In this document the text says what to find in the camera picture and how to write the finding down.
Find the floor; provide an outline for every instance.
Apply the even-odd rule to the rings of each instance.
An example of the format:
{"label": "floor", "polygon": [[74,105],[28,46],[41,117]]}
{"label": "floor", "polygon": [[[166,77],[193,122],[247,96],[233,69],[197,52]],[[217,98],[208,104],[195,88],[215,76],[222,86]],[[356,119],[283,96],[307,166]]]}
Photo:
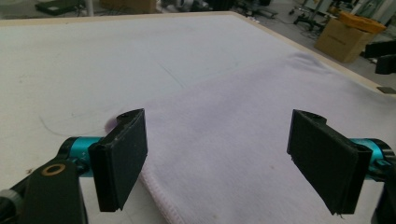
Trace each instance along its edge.
{"label": "floor", "polygon": [[[45,13],[35,10],[35,4],[38,2],[44,2],[48,0],[1,0],[0,1],[0,19],[11,20],[11,19],[36,19],[36,18],[48,18],[51,17]],[[274,19],[268,19],[264,16],[256,16],[254,20],[259,22],[261,25],[305,46],[306,48],[312,49],[313,51],[328,57],[319,50],[314,48],[316,39],[318,38],[318,31],[309,32],[307,26],[304,23],[294,25],[293,22],[301,12],[296,11],[293,15],[289,15],[289,12],[294,6],[298,6],[293,0],[274,0],[269,8],[278,12]],[[100,7],[99,0],[93,0],[93,8],[95,16],[116,16],[123,14],[117,10],[108,10]],[[174,8],[161,8],[158,9],[162,12],[175,12]],[[85,16],[87,13],[85,10],[69,12],[57,17],[77,17]],[[317,16],[317,21],[325,21],[326,19]],[[388,40],[388,35],[379,35],[375,38],[376,40]],[[370,61],[359,57],[354,63],[339,63],[345,68],[354,71],[355,73],[366,77],[380,86],[392,87],[396,90],[396,74],[392,75],[377,75],[375,73],[375,64]]]}

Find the cardboard box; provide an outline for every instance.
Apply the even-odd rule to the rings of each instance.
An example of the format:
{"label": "cardboard box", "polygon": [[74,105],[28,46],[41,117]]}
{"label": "cardboard box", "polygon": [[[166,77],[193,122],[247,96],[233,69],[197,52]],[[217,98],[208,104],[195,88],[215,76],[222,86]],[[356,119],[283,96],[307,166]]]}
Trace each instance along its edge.
{"label": "cardboard box", "polygon": [[155,13],[156,3],[156,0],[100,0],[103,8],[131,14]]}
{"label": "cardboard box", "polygon": [[338,20],[331,19],[315,44],[315,48],[341,63],[352,63],[374,37],[375,34],[348,27]]}

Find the white table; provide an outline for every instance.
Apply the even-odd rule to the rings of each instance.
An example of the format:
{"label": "white table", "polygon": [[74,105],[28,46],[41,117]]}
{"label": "white table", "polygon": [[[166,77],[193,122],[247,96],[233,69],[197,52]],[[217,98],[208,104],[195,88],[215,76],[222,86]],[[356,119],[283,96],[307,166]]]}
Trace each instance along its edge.
{"label": "white table", "polygon": [[[309,51],[231,12],[0,21],[0,189],[69,136],[105,135],[125,106],[297,50]],[[122,212],[104,214],[93,180],[80,181],[91,223],[165,222],[140,183]]]}

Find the orange object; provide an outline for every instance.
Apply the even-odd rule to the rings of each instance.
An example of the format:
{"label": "orange object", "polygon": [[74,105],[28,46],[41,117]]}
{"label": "orange object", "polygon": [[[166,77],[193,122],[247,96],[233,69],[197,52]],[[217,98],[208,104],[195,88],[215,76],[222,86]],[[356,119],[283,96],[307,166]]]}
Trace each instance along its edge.
{"label": "orange object", "polygon": [[387,29],[386,26],[384,26],[383,24],[377,21],[373,21],[371,19],[367,19],[364,17],[355,16],[344,11],[340,12],[340,16],[338,20],[349,27],[360,29],[362,31],[372,34],[381,33],[382,31]]}

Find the towel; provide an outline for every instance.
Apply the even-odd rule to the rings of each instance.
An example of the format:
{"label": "towel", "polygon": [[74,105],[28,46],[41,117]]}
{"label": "towel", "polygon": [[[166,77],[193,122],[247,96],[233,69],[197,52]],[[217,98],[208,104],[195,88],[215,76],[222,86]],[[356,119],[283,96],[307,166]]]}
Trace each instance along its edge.
{"label": "towel", "polygon": [[302,52],[128,109],[138,106],[148,133],[141,178],[173,224],[370,223],[382,185],[366,181],[356,214],[333,217],[287,153],[292,109],[396,148],[396,100]]}

